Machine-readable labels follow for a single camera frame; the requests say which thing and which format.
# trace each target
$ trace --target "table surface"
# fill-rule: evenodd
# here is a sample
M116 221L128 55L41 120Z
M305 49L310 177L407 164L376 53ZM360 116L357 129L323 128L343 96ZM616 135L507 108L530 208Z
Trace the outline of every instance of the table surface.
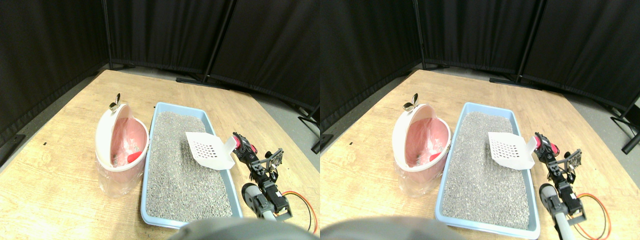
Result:
M489 83L419 70L382 98L351 126L322 156L321 227L366 216L422 216L435 218L438 189L411 198L398 188L391 135L402 105L414 93L419 103L429 103L453 132L464 103L475 102L515 113L520 132L530 138L540 132L561 152L581 148L582 165L573 185L577 193L591 193L611 216L610 239L635 239L640 226L640 190L618 160L580 113L561 94ZM544 164L531 170L538 212L540 239L558 239L551 216L542 206L538 188L547 181ZM582 227L599 236L603 214L595 201L583 198L588 220ZM508 238L497 234L455 228L468 239Z
M0 236L3 238L141 239L167 238L177 230L147 225L140 215L141 185L109 198L98 185L95 128L116 94L150 127L154 106L167 102L207 112L222 139L238 132L259 154L283 148L278 168L280 191L297 191L319 208L319 172L292 139L251 95L104 71L56 114L0 173ZM249 170L237 160L230 170L245 217L254 213L240 190ZM305 204L289 197L292 224L308 226Z

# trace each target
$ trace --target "black curtain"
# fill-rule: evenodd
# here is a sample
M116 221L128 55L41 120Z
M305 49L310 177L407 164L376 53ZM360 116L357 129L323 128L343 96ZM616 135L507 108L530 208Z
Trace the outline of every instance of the black curtain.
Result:
M627 109L639 66L640 1L549 0L524 77Z
M113 62L204 74L228 4L107 0Z
M314 118L326 130L420 60L411 1L323 1L324 71Z
M320 2L238 1L211 76L314 108L328 71Z
M0 145L107 60L100 1L0 1Z
M428 63L516 74L536 1L418 0Z

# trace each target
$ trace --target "orange cable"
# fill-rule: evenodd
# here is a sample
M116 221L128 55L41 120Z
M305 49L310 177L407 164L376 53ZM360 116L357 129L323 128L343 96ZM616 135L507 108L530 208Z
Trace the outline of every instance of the orange cable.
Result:
M307 205L309 205L309 208L311 209L311 212L314 214L314 223L315 223L315 228L314 228L314 234L316 233L316 231L318 230L318 218L316 216L316 212L314 210L314 207L311 206L311 203L301 194L294 192L294 191L286 191L284 193L282 193L282 196L288 195L288 194L294 194L296 196L299 196L300 198L302 198L305 202L307 202Z
M578 198L580 198L581 196L585 196L585 195L590 196L590 197L593 197L593 199L595 199L595 200L596 200L596 201L597 201L597 202L602 206L602 208L604 209L604 212L605 212L605 213L606 213L606 215L607 215L607 221L609 222L609 231L607 232L607 236L606 236L606 237L604 237L603 239L597 239L597 238L595 238L595 237L591 237L591 235L589 235L589 234L588 234L588 233L587 233L587 232L582 228L582 226L580 226L580 223L578 223L578 227L580 227L580 229L584 232L584 234L586 234L586 235L587 235L589 238L591 238L592 240L606 240L606 239L607 239L607 238L609 238L609 236L611 235L611 227L612 227L612 226L611 226L611 217L609 217L609 211L607 211L607 208L606 208L606 207L604 207L604 204L602 204L602 202L600 201L600 199L598 199L596 196L593 196L593 195L592 195L592 194L590 194L590 193L582 193L582 194L578 195Z

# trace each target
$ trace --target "white litter scoop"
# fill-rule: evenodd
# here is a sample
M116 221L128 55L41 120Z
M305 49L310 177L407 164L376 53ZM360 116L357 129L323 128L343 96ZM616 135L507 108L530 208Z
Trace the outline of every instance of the white litter scoop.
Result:
M206 132L187 132L186 134L191 155L200 165L215 170L227 170L236 164L231 158L231 152L238 144L233 136L222 144L219 137Z
M537 143L535 136L525 143L524 138L513 133L489 132L491 158L502 166L516 170L533 167L536 162L531 154Z

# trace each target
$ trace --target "blue litter box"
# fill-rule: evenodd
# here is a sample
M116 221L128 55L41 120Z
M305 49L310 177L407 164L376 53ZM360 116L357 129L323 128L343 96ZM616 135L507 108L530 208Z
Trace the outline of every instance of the blue litter box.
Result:
M195 116L202 120L202 123L204 124L204 128L208 133L213 135L216 134L213 131L213 127L211 126L207 113L205 113L201 109L188 108L184 106L158 102L156 104L156 110L154 112L153 119L156 119L159 113L162 113L165 111L174 112L180 115ZM178 229L186 225L187 223L183 221L175 221L175 220L170 220L166 218L156 218L153 216L149 216L147 214L147 180L148 180L148 169L149 169L149 160L150 160L149 157L151 156L151 153L154 150L153 149L154 148L154 142L153 142L154 125L155 125L155 122L152 120L151 130L149 134L149 139L151 140L151 143L149 144L147 162L145 162L145 177L142 182L142 201L140 203L140 213L142 214L142 219L147 224ZM220 175L222 176L222 180L225 183L225 189L227 190L227 196L229 197L229 204L231 205L231 217L242 218L243 217L242 210L240 210L240 203L238 201L236 187L234 187L234 181L231 179L231 173L229 172L229 170L223 170L223 171L220 171Z
M538 219L538 207L536 205L536 195L534 194L533 189L533 181L531 180L531 171L530 170L522 170L522 176L524 177L525 191L527 192L527 203L529 204L529 226L527 230L503 227L488 223L481 223L478 221L470 221L459 218L451 218L442 215L442 196L445 191L445 184L447 182L447 172L449 171L449 163L451 161L451 156L453 155L454 149L456 149L456 140L458 138L458 129L462 126L462 121L465 119L467 113L471 112L481 112L486 113L493 116L503 116L511 122L511 126L513 128L513 134L520 136L520 129L518 128L518 122L516 121L516 116L513 114L511 110L496 108L482 104L476 104L473 102L468 102L462 108L462 113L460 113L460 118L458 119L458 124L456 125L456 132L453 134L453 142L451 143L451 149L449 151L449 156L447 157L447 163L444 166L444 173L442 174L442 181L440 182L440 191L438 192L438 200L436 202L436 219L446 223L449 226L468 228L473 230L480 230L484 232L493 232L495 234L502 234L511 237L522 237L527 239L537 239L540 236L540 219Z

